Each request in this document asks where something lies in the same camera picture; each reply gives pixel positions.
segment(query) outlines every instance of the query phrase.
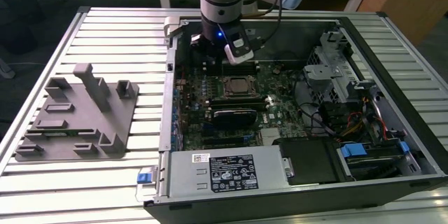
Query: cable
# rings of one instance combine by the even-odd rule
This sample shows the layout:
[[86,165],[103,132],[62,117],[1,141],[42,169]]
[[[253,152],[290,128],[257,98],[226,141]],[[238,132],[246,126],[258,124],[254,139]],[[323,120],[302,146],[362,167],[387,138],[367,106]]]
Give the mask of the cable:
[[290,50],[277,51],[277,52],[274,53],[274,56],[273,56],[273,57],[279,58],[281,56],[283,56],[283,55],[286,55],[286,54],[293,55],[294,59],[299,59],[298,55],[297,55],[293,51],[290,51]]
[[349,114],[347,118],[346,118],[346,127],[349,126],[350,124],[350,120],[351,120],[351,116],[353,115],[361,115],[362,113],[361,112],[353,112]]
[[298,112],[302,113],[310,120],[313,120],[315,123],[318,123],[318,125],[323,128],[323,131],[331,135],[335,136],[337,138],[342,138],[342,136],[337,135],[337,133],[322,123],[322,121],[317,120],[315,118],[313,118],[302,109],[301,106],[309,104],[311,106],[318,106],[317,103],[311,103],[311,102],[303,102],[298,105]]
[[43,63],[35,63],[35,62],[17,62],[17,63],[6,63],[7,65],[42,65],[46,66]]
[[279,22],[281,22],[281,9],[282,9],[282,0],[278,0],[278,18],[277,18],[277,24],[275,27],[271,31],[271,33],[267,35],[267,37],[263,39],[262,44],[265,44],[267,42],[267,40],[271,38],[271,36],[274,35],[274,33],[278,30],[279,27]]
[[271,3],[270,8],[267,10],[265,10],[265,12],[245,14],[245,15],[242,15],[242,18],[254,18],[254,17],[263,16],[265,14],[271,12],[271,10],[273,10],[273,8],[277,4],[278,4],[278,0],[274,0],[274,3]]
[[345,130],[345,132],[341,134],[342,136],[346,136],[347,134],[353,133],[354,131],[357,131],[362,126],[362,121],[359,121],[351,128],[349,128],[347,130]]
[[[314,114],[318,114],[318,111],[315,111],[311,115],[310,115],[310,117],[314,117]],[[314,127],[314,121],[313,120],[310,120],[310,127],[309,127],[309,132],[311,132],[311,130],[313,130],[313,127]]]
[[377,118],[375,116],[373,117],[375,120],[378,120],[379,121],[379,123],[381,123],[381,128],[382,128],[382,137],[383,137],[383,140],[386,140],[386,134],[385,134],[385,132],[386,132],[386,129],[385,129],[385,123],[383,123],[383,121],[379,119],[379,118]]

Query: gray plastic holder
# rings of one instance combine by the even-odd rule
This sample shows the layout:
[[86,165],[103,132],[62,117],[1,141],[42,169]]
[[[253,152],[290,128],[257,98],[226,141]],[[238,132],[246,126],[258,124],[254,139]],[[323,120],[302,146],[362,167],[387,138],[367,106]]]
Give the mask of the gray plastic holder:
[[138,86],[105,83],[91,65],[78,63],[73,75],[82,84],[51,78],[47,98],[23,142],[17,161],[121,158],[127,142]]

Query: barcode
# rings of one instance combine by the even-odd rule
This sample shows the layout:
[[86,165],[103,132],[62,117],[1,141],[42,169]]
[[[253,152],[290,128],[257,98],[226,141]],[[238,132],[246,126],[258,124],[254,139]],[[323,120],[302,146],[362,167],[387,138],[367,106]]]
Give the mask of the barcode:
[[249,184],[255,184],[257,183],[257,180],[255,179],[247,179],[245,181],[245,184],[249,185]]

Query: black side panel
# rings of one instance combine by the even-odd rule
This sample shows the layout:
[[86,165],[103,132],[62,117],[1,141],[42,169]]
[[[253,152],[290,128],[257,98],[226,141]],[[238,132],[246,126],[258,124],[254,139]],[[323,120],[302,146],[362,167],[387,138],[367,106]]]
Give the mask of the black side panel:
[[77,8],[78,13],[87,13],[90,11],[90,6],[79,6]]
[[409,183],[399,182],[289,194],[190,201],[178,204],[178,207],[165,204],[146,206],[145,210],[161,224],[203,224],[253,220],[379,206],[410,193],[425,190],[439,182],[441,179],[419,181],[418,184],[425,187],[410,187]]
[[386,93],[390,95],[401,114],[403,115],[407,123],[417,134],[419,141],[423,143],[431,157],[434,158],[442,172],[448,174],[448,152],[442,147],[437,137],[434,136],[427,124],[423,122],[419,114],[417,113],[413,105],[410,104],[406,96],[403,95],[398,85],[385,70],[379,60],[377,59],[371,49],[363,41],[357,29],[346,17],[339,18],[341,25],[345,28],[354,46],[359,50],[366,63],[371,67],[374,75],[378,77]]

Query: aluminum slotted table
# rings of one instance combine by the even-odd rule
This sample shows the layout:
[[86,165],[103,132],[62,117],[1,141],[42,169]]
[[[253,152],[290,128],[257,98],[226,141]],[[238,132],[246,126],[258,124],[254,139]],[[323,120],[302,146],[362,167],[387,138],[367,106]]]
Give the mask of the aluminum slotted table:
[[[134,199],[135,175],[158,162],[166,41],[163,19],[198,16],[195,9],[79,8],[35,86],[0,143],[0,223],[157,223]],[[346,16],[442,144],[448,144],[448,86],[386,17],[375,13],[294,12]],[[369,74],[354,55],[362,75]],[[49,77],[79,80],[75,63],[93,64],[106,82],[138,84],[137,108],[123,158],[107,161],[17,162],[13,152],[30,127]],[[150,194],[153,188],[145,189]],[[375,208],[281,217],[255,223],[441,223],[448,189],[411,194]]]

